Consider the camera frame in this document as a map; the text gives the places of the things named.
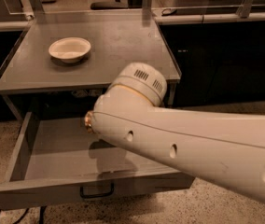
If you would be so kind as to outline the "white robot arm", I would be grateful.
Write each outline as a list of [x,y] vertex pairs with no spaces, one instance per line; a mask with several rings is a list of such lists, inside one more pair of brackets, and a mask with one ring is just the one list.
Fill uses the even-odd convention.
[[85,117],[106,142],[265,203],[265,116],[161,107],[167,83],[127,65]]

